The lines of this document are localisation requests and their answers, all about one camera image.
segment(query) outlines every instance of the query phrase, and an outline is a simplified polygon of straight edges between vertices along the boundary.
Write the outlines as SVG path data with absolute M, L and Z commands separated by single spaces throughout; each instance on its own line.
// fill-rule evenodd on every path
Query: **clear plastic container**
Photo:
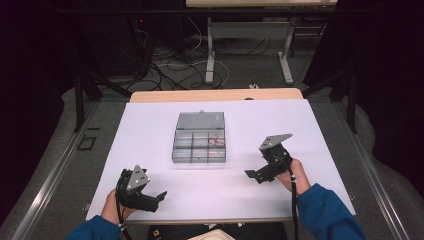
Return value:
M 172 150 L 174 163 L 223 163 L 225 154 L 223 112 L 180 114 Z

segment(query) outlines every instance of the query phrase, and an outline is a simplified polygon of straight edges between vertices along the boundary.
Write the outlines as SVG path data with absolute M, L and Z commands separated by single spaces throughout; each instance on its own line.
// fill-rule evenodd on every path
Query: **blue sleeve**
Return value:
M 66 237 L 66 240 L 117 240 L 120 234 L 121 229 L 117 225 L 100 216 L 94 216 L 89 221 L 76 227 Z
M 361 225 L 331 190 L 314 184 L 298 196 L 303 226 L 316 239 L 366 239 Z

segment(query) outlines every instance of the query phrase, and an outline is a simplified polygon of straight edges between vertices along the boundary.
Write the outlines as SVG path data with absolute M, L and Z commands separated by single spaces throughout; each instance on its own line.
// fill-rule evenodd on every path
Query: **human hand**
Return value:
M 136 209 L 126 208 L 122 205 L 120 206 L 120 210 L 121 213 L 123 212 L 124 220 L 126 220 L 133 212 L 136 211 Z M 118 210 L 116 209 L 115 189 L 107 195 L 106 202 L 100 216 L 113 224 L 120 224 Z
M 290 168 L 293 172 L 293 175 L 296 177 L 296 195 L 304 193 L 306 190 L 311 188 L 308 177 L 306 176 L 305 170 L 303 169 L 302 163 L 298 159 L 293 159 Z M 290 192 L 292 191 L 290 172 L 285 171 L 275 177 L 283 183 Z

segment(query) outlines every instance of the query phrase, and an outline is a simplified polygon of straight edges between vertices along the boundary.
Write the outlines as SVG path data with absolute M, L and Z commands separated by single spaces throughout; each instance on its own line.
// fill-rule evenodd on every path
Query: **desk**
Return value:
M 174 164 L 171 153 L 178 116 L 199 110 L 224 112 L 227 162 Z M 290 219 L 291 193 L 278 181 L 258 184 L 244 173 L 266 164 L 258 150 L 265 137 L 284 133 L 293 133 L 284 146 L 302 160 L 311 183 L 333 189 L 355 214 L 311 107 L 300 91 L 245 89 L 135 93 L 122 116 L 87 219 L 100 214 L 122 169 L 132 170 L 136 164 L 147 169 L 151 180 L 143 194 L 168 194 L 155 213 L 137 211 L 128 219 L 130 224 Z
M 325 6 L 336 5 L 337 0 L 187 0 L 187 7 L 195 8 L 227 8 L 227 7 L 299 7 L 299 6 Z M 275 38 L 284 39 L 282 52 L 278 58 L 283 71 L 285 83 L 293 85 L 293 77 L 287 63 L 291 40 L 293 38 L 296 19 L 290 22 L 212 22 L 208 18 L 208 62 L 206 66 L 206 83 L 213 82 L 215 52 L 213 50 L 214 38 Z

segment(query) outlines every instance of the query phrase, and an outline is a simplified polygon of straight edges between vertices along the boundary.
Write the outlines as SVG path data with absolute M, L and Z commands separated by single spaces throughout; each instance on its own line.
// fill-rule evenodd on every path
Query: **black curtain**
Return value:
M 28 184 L 73 87 L 39 1 L 0 3 L 0 224 Z
M 343 69 L 367 39 L 365 51 L 356 61 L 357 103 L 375 130 L 373 154 L 408 178 L 424 196 L 423 3 L 340 0 L 337 7 L 375 8 L 377 18 L 332 19 L 304 82 L 317 86 Z M 343 80 L 331 86 L 340 89 Z

